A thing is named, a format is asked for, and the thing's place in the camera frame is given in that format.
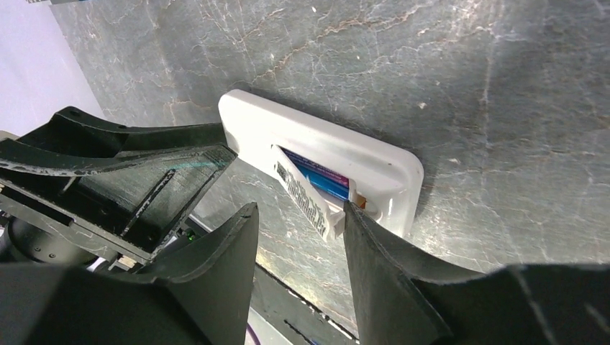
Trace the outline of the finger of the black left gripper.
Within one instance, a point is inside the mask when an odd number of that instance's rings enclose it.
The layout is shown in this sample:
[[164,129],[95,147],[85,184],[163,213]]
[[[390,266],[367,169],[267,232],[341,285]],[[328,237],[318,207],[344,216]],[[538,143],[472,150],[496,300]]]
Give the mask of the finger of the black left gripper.
[[220,123],[135,127],[92,116],[76,107],[59,110],[18,142],[76,157],[115,157],[120,152],[226,144]]
[[4,142],[1,202],[92,255],[146,265],[235,158],[224,144],[99,158]]

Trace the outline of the purple blue AAA battery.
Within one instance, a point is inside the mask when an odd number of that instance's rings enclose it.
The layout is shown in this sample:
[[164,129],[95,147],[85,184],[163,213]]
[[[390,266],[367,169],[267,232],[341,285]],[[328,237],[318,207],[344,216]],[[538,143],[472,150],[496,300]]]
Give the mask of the purple blue AAA battery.
[[345,188],[349,188],[349,179],[334,170],[330,170],[329,168],[320,165],[312,160],[309,160],[301,155],[296,154],[286,148],[281,148],[282,151],[287,155],[287,157],[298,167],[306,167],[307,169],[323,175],[324,177],[342,185]]

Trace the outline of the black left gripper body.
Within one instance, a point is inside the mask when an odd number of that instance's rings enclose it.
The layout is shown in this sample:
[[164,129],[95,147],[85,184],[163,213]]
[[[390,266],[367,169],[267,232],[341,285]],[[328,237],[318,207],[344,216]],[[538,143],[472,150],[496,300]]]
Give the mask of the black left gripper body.
[[89,266],[133,273],[150,264],[158,223],[150,215],[158,185],[138,180],[1,182],[8,215],[2,252],[11,261]]

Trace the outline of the white remote control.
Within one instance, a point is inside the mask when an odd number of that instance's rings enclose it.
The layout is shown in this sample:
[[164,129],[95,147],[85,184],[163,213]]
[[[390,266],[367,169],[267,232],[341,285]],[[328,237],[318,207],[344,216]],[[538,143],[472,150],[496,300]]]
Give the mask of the white remote control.
[[[409,233],[424,177],[411,152],[246,91],[224,94],[218,108],[229,146],[247,164],[277,179],[270,146],[286,148],[347,177],[349,201],[395,235]],[[315,189],[342,211],[343,200]]]

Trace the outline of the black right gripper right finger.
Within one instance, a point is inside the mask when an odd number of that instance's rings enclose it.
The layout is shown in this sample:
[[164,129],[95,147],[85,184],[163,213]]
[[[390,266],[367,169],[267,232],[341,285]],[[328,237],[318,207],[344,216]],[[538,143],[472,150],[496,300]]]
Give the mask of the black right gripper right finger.
[[346,203],[344,244],[362,344],[607,344],[607,264],[446,262]]

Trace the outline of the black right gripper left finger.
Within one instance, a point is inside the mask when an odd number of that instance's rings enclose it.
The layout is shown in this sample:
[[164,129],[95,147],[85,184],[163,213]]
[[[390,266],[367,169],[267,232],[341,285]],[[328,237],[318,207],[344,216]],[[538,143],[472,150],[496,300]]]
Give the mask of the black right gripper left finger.
[[1,342],[243,344],[258,229],[258,205],[248,203],[136,273],[3,264]]

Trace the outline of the white battery cover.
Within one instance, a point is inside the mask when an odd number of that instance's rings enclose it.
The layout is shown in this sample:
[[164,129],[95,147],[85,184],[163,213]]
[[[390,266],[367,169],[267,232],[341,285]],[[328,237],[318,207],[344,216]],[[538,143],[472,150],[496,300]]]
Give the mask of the white battery cover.
[[333,212],[325,198],[276,144],[270,146],[273,172],[305,218],[326,242],[345,231],[345,212]]

